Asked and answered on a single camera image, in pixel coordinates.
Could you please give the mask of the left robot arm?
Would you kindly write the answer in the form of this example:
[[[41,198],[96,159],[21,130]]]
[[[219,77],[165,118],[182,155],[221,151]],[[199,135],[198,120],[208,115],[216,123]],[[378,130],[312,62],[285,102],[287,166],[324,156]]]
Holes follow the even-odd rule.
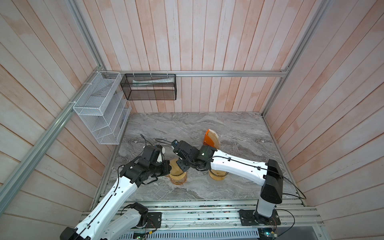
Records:
[[[145,146],[141,154],[123,165],[119,176],[101,202],[75,228],[67,227],[61,240],[116,240],[128,229],[147,225],[148,209],[139,203],[131,204],[127,213],[114,216],[140,185],[148,178],[157,181],[170,173],[171,166],[164,157],[161,145]]]

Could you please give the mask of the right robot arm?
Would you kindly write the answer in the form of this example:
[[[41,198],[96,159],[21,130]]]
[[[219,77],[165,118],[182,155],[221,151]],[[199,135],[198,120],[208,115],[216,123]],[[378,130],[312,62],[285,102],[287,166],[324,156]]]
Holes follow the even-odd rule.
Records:
[[[255,162],[229,155],[210,146],[197,149],[185,141],[174,140],[171,146],[179,157],[177,165],[183,172],[190,168],[201,172],[223,171],[261,186],[256,209],[258,216],[272,217],[276,205],[282,203],[284,175],[277,161]]]

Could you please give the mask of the orange glass pitcher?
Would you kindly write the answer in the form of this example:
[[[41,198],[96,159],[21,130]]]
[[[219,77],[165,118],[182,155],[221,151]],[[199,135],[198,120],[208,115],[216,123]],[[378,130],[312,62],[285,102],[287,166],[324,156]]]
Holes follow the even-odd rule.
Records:
[[[171,183],[174,184],[174,185],[182,185],[182,184],[184,184],[184,183],[186,182],[186,180],[187,180],[187,176],[186,176],[184,179],[179,180],[179,181],[172,180],[172,179],[170,178],[169,175],[168,175],[167,177],[170,179]]]

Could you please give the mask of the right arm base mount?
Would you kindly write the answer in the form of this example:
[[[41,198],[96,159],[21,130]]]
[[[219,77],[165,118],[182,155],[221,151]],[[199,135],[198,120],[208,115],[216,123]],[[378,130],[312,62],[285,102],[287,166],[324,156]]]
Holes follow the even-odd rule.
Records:
[[[276,209],[273,210],[271,217],[265,217],[257,213],[256,210],[239,210],[242,226],[279,226],[281,220]]]

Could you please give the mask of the wooden ring dripper stand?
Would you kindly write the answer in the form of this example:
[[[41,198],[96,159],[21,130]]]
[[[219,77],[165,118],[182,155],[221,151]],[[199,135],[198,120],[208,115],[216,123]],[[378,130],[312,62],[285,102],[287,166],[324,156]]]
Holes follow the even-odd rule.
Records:
[[[228,172],[223,171],[210,171],[209,172],[210,177],[215,181],[222,181],[225,179],[225,177],[228,175]]]

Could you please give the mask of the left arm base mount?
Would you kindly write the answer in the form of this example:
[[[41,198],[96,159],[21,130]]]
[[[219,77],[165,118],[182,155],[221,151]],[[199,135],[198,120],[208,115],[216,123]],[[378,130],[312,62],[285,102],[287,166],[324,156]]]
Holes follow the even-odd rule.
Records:
[[[136,228],[151,227],[158,229],[161,227],[162,213],[161,212],[150,212],[147,207],[136,202],[133,204],[126,205],[120,212],[122,216],[129,210],[136,210],[140,215],[140,220],[136,225]]]

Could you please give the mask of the orange coffee filter box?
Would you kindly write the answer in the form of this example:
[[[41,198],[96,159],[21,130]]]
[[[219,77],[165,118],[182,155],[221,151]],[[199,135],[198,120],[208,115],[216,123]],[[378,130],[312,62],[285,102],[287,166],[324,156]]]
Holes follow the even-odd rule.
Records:
[[[215,147],[215,137],[215,134],[208,129],[205,133],[203,144],[209,147]]]

